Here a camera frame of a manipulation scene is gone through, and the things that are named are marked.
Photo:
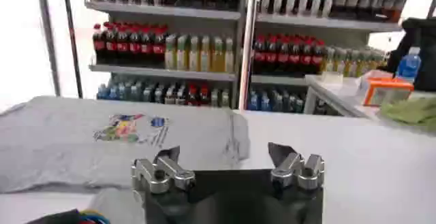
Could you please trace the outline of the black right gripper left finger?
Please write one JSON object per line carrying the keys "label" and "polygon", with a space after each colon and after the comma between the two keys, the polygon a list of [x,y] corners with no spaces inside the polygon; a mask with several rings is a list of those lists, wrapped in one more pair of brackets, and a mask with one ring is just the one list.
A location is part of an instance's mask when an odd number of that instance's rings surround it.
{"label": "black right gripper left finger", "polygon": [[178,164],[180,146],[160,150],[155,158],[135,159],[131,165],[132,186],[136,191],[154,194],[168,192],[172,187],[189,191],[196,183],[193,170],[186,170]]}

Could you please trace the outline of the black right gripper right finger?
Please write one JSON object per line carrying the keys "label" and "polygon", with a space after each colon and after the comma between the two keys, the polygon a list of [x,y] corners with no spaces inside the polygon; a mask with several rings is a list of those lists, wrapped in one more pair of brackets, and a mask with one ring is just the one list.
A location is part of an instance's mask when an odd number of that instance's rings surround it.
{"label": "black right gripper right finger", "polygon": [[324,185],[324,160],[320,155],[311,154],[305,159],[291,146],[268,143],[268,152],[275,166],[271,180],[280,188],[297,186],[314,191]]}

